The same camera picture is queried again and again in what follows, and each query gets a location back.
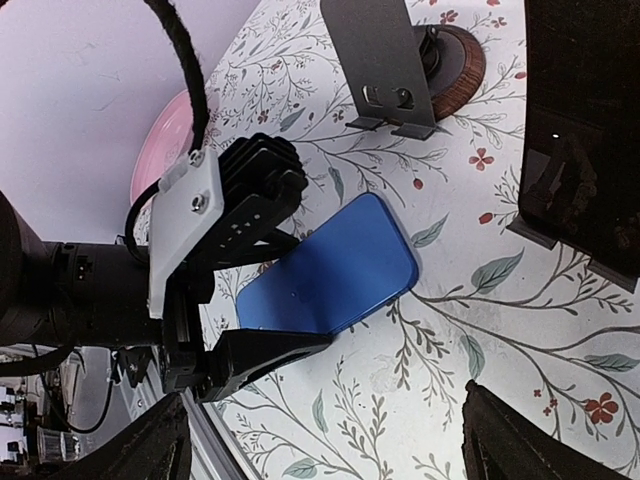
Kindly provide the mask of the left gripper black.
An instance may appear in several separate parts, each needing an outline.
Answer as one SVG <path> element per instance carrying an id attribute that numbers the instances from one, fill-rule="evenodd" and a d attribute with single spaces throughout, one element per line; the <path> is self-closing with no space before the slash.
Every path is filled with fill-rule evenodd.
<path id="1" fill-rule="evenodd" d="M 155 347 L 163 389 L 213 397 L 199 307 L 214 281 L 181 269 L 167 282 L 160 319 L 148 311 L 149 273 L 122 245 L 44 242 L 1 200 L 1 343 L 50 347 L 5 363 L 4 377 L 43 373 L 77 347 Z"/>

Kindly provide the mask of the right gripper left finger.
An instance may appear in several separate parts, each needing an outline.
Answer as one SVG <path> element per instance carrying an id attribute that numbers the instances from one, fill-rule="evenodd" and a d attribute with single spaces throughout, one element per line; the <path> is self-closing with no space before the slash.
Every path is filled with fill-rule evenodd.
<path id="1" fill-rule="evenodd" d="M 35 479 L 136 480 L 191 477 L 188 414 L 176 393 L 162 398 L 85 458 Z"/>

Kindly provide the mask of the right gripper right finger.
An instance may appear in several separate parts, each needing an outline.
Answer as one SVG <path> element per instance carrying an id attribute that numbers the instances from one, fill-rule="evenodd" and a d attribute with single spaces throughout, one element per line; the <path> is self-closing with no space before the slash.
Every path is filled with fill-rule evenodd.
<path id="1" fill-rule="evenodd" d="M 543 432 L 470 380 L 462 407 L 462 453 L 470 480 L 612 480 L 624 476 Z"/>

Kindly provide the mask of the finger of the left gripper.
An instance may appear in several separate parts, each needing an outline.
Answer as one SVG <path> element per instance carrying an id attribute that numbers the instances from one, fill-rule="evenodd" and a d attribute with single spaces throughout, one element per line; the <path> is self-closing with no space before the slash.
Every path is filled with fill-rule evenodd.
<path id="1" fill-rule="evenodd" d="M 256 260 L 277 260 L 298 246 L 300 240 L 280 229 L 274 229 L 251 247 L 249 253 Z"/>
<path id="2" fill-rule="evenodd" d="M 205 353 L 205 376 L 197 386 L 197 402 L 223 400 L 280 367 L 324 351 L 333 340 L 326 334 L 226 330 Z"/>

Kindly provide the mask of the black round folding stand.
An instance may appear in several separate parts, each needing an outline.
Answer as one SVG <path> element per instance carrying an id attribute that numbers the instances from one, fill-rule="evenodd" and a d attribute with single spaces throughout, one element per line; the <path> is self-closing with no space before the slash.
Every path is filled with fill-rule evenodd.
<path id="1" fill-rule="evenodd" d="M 486 57 L 455 25 L 414 25 L 402 1 L 322 0 L 320 12 L 357 116 L 348 127 L 428 139 L 482 85 Z"/>

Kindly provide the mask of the round wooden base stand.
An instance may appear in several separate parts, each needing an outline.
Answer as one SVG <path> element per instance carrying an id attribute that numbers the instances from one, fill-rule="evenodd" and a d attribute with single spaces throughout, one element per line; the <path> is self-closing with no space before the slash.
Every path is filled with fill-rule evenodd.
<path id="1" fill-rule="evenodd" d="M 638 274 L 626 274 L 619 272 L 605 265 L 604 263 L 593 259 L 587 253 L 581 251 L 573 245 L 562 242 L 557 238 L 553 238 L 545 233 L 540 233 L 532 226 L 527 224 L 521 215 L 517 215 L 513 221 L 507 225 L 507 229 L 514 234 L 517 234 L 549 251 L 553 250 L 557 244 L 561 246 L 568 246 L 575 253 L 583 255 L 587 260 L 586 268 L 588 271 L 599 275 L 603 279 L 611 282 L 615 286 L 622 290 L 634 294 L 639 281 Z"/>

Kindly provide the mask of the black phone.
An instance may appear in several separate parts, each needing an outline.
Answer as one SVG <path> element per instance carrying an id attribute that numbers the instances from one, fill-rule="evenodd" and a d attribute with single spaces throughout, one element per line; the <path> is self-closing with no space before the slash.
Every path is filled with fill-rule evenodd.
<path id="1" fill-rule="evenodd" d="M 639 274 L 639 4 L 528 1 L 524 221 Z"/>

